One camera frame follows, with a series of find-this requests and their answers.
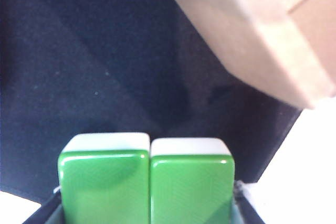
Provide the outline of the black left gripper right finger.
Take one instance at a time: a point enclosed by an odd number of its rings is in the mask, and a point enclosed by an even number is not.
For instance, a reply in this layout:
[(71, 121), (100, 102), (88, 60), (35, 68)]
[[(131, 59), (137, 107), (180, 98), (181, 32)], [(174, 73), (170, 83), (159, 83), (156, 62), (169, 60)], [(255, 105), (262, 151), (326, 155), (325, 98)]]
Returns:
[(234, 182), (232, 202), (232, 224), (265, 224), (244, 194), (246, 184), (241, 180)]

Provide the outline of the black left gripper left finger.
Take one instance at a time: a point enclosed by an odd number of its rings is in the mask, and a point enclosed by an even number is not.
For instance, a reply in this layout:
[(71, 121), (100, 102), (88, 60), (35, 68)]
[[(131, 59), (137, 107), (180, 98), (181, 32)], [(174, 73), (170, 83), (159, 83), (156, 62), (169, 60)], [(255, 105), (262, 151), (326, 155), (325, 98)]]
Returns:
[(61, 194), (53, 194), (38, 210), (28, 217), (23, 224), (31, 223), (63, 223), (64, 211)]

